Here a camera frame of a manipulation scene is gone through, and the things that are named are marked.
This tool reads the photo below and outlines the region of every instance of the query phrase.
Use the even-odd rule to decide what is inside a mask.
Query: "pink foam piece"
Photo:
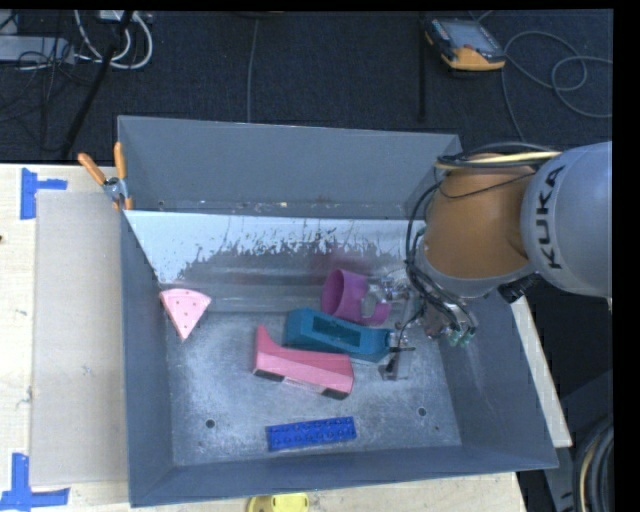
[[[259,325],[256,331],[254,372],[257,370],[345,394],[353,389],[353,367],[347,354],[281,347],[271,339],[264,325]]]
[[[185,288],[160,292],[160,300],[182,341],[186,340],[211,302],[204,293]]]

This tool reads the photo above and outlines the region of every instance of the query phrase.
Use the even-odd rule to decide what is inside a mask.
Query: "blue lego brick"
[[[284,345],[302,350],[349,354],[378,362],[389,353],[389,329],[372,329],[310,308],[287,316]]]
[[[339,443],[356,437],[356,426],[352,416],[267,427],[267,440],[271,451]]]
[[[22,188],[20,191],[20,219],[33,219],[36,216],[36,192],[40,189],[66,190],[66,180],[48,179],[38,181],[38,175],[22,168]]]
[[[29,486],[29,457],[14,453],[12,459],[11,490],[0,495],[0,510],[29,512],[33,507],[59,507],[69,500],[69,489],[50,492],[31,492]]]

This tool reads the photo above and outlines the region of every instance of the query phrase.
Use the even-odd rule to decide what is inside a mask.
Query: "gray tray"
[[[457,137],[125,117],[119,138],[136,201],[121,218],[133,506],[557,465],[497,294],[470,303],[468,347],[412,329],[410,378],[355,362],[343,401],[251,374],[257,325],[281,341],[330,270],[401,275],[408,212]],[[158,297],[178,286],[213,298],[185,343]],[[268,451],[266,426],[334,416],[357,439]]]

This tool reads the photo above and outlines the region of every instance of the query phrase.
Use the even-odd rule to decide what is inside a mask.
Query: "electronic device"
[[[429,44],[452,70],[495,71],[506,63],[502,47],[477,21],[430,17],[424,30]]]

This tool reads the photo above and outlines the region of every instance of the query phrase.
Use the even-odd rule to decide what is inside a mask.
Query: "magenta cup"
[[[391,304],[378,302],[373,315],[362,316],[362,299],[368,290],[366,276],[334,270],[322,288],[322,312],[360,325],[380,325],[389,317]]]

